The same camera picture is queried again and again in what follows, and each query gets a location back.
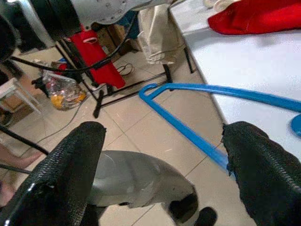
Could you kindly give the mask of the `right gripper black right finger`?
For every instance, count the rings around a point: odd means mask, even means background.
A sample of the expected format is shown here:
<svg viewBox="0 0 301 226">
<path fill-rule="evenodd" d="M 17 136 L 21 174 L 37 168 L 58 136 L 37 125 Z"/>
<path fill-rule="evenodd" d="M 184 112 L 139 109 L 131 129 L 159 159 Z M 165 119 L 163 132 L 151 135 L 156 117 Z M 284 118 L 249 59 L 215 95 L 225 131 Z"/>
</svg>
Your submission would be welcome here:
<svg viewBox="0 0 301 226">
<path fill-rule="evenodd" d="M 223 126 L 227 170 L 257 226 L 301 226 L 301 162 L 260 128 L 238 121 Z"/>
</svg>

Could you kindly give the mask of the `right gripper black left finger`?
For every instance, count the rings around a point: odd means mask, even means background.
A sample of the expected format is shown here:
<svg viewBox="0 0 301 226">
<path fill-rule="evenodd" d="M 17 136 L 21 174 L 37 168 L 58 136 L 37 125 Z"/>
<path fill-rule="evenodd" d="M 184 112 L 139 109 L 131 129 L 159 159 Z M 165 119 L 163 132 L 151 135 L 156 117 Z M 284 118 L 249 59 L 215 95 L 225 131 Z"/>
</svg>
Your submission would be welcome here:
<svg viewBox="0 0 301 226">
<path fill-rule="evenodd" d="M 87 121 L 42 160 L 0 212 L 0 226 L 80 226 L 105 140 Z"/>
</svg>

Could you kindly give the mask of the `blue plastic hanger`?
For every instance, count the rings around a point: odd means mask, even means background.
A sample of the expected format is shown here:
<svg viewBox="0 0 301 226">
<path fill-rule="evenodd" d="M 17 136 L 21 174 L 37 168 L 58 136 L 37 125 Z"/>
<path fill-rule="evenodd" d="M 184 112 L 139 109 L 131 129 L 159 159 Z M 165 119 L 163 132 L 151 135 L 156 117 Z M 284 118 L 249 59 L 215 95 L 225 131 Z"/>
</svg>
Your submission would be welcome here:
<svg viewBox="0 0 301 226">
<path fill-rule="evenodd" d="M 215 148 L 211 143 L 195 133 L 190 127 L 183 124 L 179 119 L 174 117 L 170 112 L 162 108 L 159 104 L 153 101 L 155 97 L 160 95 L 165 90 L 192 90 L 202 91 L 206 93 L 219 94 L 230 97 L 237 97 L 250 101 L 255 101 L 270 106 L 298 112 L 291 122 L 290 127 L 295 135 L 301 135 L 301 101 L 289 99 L 286 97 L 276 96 L 268 93 L 262 93 L 247 89 L 238 89 L 233 87 L 206 85 L 196 83 L 167 83 L 161 87 L 156 83 L 151 83 L 143 87 L 139 92 L 139 97 L 148 104 L 155 112 L 171 124 L 176 130 L 184 135 L 196 147 L 204 152 L 214 163 L 216 163 L 224 171 L 227 170 L 228 157 L 221 150 Z"/>
</svg>

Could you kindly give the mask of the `red pinstripe garment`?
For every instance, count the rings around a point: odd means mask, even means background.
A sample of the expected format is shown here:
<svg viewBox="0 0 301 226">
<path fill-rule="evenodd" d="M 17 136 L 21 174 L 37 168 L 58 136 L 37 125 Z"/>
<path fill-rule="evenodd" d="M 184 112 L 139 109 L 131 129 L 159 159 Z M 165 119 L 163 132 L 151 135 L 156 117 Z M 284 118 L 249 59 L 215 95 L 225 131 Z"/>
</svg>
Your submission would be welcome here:
<svg viewBox="0 0 301 226">
<path fill-rule="evenodd" d="M 265 34 L 301 29 L 301 0 L 240 0 L 208 18 L 220 34 Z"/>
</svg>

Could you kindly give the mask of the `bare human foot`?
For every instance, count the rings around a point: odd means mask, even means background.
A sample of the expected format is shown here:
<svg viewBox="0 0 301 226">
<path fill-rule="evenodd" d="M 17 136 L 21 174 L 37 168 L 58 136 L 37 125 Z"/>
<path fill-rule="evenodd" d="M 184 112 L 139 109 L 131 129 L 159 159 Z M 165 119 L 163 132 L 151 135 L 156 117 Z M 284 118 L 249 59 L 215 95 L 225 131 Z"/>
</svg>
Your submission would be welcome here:
<svg viewBox="0 0 301 226">
<path fill-rule="evenodd" d="M 25 158 L 18 157 L 13 155 L 4 145 L 0 144 L 0 163 L 5 163 L 8 166 L 25 169 L 41 156 L 42 153 L 37 152 Z"/>
</svg>

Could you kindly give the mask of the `grey robot leg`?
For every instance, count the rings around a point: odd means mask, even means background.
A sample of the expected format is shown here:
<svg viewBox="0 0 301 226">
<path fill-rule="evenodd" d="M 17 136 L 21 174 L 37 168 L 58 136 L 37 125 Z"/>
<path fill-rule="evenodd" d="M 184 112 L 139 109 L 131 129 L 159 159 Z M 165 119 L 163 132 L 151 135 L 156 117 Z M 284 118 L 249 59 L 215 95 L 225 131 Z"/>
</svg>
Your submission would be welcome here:
<svg viewBox="0 0 301 226">
<path fill-rule="evenodd" d="M 195 186 L 185 176 L 165 161 L 138 152 L 102 152 L 88 202 L 130 209 L 159 203 L 176 226 L 214 226 L 217 221 L 213 208 L 199 208 Z"/>
</svg>

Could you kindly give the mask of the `clear plastic bag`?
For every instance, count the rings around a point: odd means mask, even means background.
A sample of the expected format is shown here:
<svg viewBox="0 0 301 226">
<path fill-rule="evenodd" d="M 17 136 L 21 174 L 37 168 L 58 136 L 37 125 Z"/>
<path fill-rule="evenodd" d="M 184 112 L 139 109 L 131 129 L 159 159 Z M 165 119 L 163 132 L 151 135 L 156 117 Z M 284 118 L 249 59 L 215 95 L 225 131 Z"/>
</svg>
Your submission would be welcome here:
<svg viewBox="0 0 301 226">
<path fill-rule="evenodd" d="M 42 81 L 51 104 L 57 110 L 67 111 L 75 108 L 87 98 L 87 93 L 73 78 L 44 71 Z"/>
</svg>

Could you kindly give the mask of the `white stool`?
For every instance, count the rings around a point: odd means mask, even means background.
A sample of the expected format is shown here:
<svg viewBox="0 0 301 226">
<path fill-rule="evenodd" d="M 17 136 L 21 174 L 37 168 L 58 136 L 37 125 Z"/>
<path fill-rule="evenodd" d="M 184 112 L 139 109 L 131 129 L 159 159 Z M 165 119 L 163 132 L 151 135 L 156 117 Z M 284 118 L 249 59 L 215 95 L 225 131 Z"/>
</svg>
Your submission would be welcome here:
<svg viewBox="0 0 301 226">
<path fill-rule="evenodd" d="M 40 103 L 34 98 L 28 90 L 26 90 L 21 83 L 16 79 L 12 78 L 3 85 L 0 86 L 0 107 L 11 113 L 14 113 L 14 109 L 12 109 L 8 104 L 4 103 L 6 98 L 10 96 L 17 96 L 23 103 L 27 104 L 33 111 L 41 114 L 38 106 Z"/>
</svg>

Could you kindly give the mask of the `red shirt white trim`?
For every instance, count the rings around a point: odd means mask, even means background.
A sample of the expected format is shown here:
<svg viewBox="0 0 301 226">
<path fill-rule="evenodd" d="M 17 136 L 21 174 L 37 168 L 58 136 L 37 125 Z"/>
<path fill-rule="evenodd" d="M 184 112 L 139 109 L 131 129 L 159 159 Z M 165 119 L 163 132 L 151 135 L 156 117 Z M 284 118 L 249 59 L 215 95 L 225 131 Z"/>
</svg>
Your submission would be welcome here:
<svg viewBox="0 0 301 226">
<path fill-rule="evenodd" d="M 87 67 L 107 57 L 98 42 L 96 32 L 92 30 L 76 33 L 70 37 L 70 40 L 75 45 Z M 97 69 L 91 68 L 90 72 L 97 84 L 105 83 L 118 89 L 124 87 L 126 84 L 111 60 L 106 65 Z"/>
</svg>

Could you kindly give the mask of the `brown cardboard box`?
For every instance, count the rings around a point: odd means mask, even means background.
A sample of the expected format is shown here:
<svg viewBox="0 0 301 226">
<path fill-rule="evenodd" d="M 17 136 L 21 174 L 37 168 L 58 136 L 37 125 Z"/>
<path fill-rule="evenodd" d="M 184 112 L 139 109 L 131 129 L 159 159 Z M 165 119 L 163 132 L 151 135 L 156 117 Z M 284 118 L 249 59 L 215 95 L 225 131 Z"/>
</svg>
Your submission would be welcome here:
<svg viewBox="0 0 301 226">
<path fill-rule="evenodd" d="M 113 24 L 100 29 L 97 32 L 97 37 L 104 52 L 111 54 L 123 41 L 126 35 L 126 29 L 122 25 Z M 119 52 L 115 55 L 121 57 L 129 52 L 140 52 L 141 47 L 137 40 L 127 38 Z"/>
</svg>

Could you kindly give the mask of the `beige jeans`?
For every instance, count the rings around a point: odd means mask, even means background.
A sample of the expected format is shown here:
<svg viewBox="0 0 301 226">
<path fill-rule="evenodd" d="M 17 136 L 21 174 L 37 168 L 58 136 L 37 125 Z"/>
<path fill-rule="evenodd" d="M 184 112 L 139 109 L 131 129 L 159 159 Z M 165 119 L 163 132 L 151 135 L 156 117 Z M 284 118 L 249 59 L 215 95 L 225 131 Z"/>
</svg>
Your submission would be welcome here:
<svg viewBox="0 0 301 226">
<path fill-rule="evenodd" d="M 169 7 L 170 4 L 162 4 L 139 11 L 137 39 L 149 64 L 174 64 L 184 48 Z"/>
</svg>

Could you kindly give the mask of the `black metal table frame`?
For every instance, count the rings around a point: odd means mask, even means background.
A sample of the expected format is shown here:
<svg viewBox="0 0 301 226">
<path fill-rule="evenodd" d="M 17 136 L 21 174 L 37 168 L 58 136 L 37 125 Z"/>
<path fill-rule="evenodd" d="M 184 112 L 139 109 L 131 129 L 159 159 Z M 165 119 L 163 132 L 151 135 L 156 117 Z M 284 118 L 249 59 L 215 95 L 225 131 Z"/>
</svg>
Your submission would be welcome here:
<svg viewBox="0 0 301 226">
<path fill-rule="evenodd" d="M 189 67 L 190 74 L 193 74 L 195 72 L 195 70 L 192 67 L 192 62 L 190 60 L 190 55 L 189 55 L 189 52 L 188 52 L 188 48 L 185 47 L 183 50 L 184 50 L 184 53 L 185 53 L 185 57 L 186 57 L 186 61 L 187 61 L 188 67 Z M 173 79 L 172 79 L 172 75 L 170 73 L 169 66 L 167 64 L 163 64 L 163 68 L 164 68 L 164 71 L 165 71 L 167 83 L 173 83 Z"/>
</svg>

